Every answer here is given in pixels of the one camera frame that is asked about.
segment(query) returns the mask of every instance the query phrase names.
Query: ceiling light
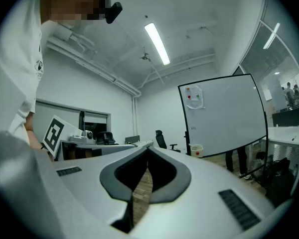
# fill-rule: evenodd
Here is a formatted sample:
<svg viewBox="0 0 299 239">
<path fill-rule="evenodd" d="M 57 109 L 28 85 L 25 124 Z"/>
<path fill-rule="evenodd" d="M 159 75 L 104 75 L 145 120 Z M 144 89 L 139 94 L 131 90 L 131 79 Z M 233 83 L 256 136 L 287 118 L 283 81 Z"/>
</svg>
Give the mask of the ceiling light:
<svg viewBox="0 0 299 239">
<path fill-rule="evenodd" d="M 272 44 L 273 40 L 276 37 L 276 33 L 277 33 L 279 27 L 280 27 L 280 23 L 277 23 L 277 25 L 275 26 L 275 29 L 274 29 L 273 33 L 270 35 L 268 41 L 266 42 L 266 44 L 264 46 L 264 50 L 268 49 L 269 46 Z"/>
<path fill-rule="evenodd" d="M 149 34 L 152 42 L 154 43 L 156 50 L 158 51 L 161 60 L 164 65 L 168 65 L 170 63 L 167 52 L 165 50 L 164 44 L 161 41 L 159 33 L 154 25 L 154 23 L 148 24 L 145 26 L 145 30 Z"/>
</svg>

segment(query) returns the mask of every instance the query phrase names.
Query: black office chair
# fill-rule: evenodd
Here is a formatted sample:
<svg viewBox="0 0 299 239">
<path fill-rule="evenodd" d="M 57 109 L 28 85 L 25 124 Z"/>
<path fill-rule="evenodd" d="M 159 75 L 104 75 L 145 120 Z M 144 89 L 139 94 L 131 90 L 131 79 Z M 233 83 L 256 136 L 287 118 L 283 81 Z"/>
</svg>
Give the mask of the black office chair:
<svg viewBox="0 0 299 239">
<path fill-rule="evenodd" d="M 118 145 L 115 143 L 111 132 L 99 132 L 96 135 L 96 144 L 98 145 Z"/>
<path fill-rule="evenodd" d="M 160 148 L 167 149 L 167 146 L 166 146 L 166 143 L 165 143 L 165 140 L 164 140 L 164 136 L 162 135 L 161 130 L 156 130 L 156 141 L 157 141 Z M 180 152 L 179 149 L 174 149 L 175 145 L 177 145 L 177 144 L 171 144 L 170 145 L 171 150 L 176 151 L 176 152 Z"/>
</svg>

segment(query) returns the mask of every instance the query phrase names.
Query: wooden floor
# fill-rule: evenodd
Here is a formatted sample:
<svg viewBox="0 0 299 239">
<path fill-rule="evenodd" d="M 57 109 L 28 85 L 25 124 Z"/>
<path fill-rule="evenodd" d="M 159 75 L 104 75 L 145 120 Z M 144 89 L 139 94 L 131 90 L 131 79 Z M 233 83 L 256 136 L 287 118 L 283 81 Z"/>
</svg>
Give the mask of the wooden floor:
<svg viewBox="0 0 299 239">
<path fill-rule="evenodd" d="M 253 150 L 254 150 L 253 158 L 255 158 L 257 152 L 260 151 L 260 146 L 255 145 Z M 233 157 L 233 168 L 234 168 L 233 173 L 236 176 L 239 176 L 238 154 L 234 153 L 232 157 Z M 213 162 L 215 164 L 218 164 L 218 165 L 224 167 L 224 169 L 226 169 L 225 154 L 221 154 L 221 155 L 217 155 L 217 156 L 213 156 L 213 157 L 206 157 L 203 159 Z M 246 183 L 247 187 L 252 187 L 252 188 L 258 190 L 259 192 L 261 192 L 262 194 L 266 193 L 266 190 L 263 187 L 261 187 L 261 185 L 258 184 L 256 181 L 254 181 L 252 179 L 250 179 L 250 180 L 241 179 L 241 180 Z M 147 209 L 149 207 L 150 195 L 151 195 L 152 188 L 153 188 L 153 181 L 152 181 L 152 178 L 150 175 L 150 171 L 147 169 L 145 174 L 141 178 L 138 186 L 136 187 L 136 189 L 133 192 L 134 225 L 136 225 L 140 221 L 140 219 L 142 218 L 142 216 L 145 214 L 145 212 L 147 211 Z"/>
</svg>

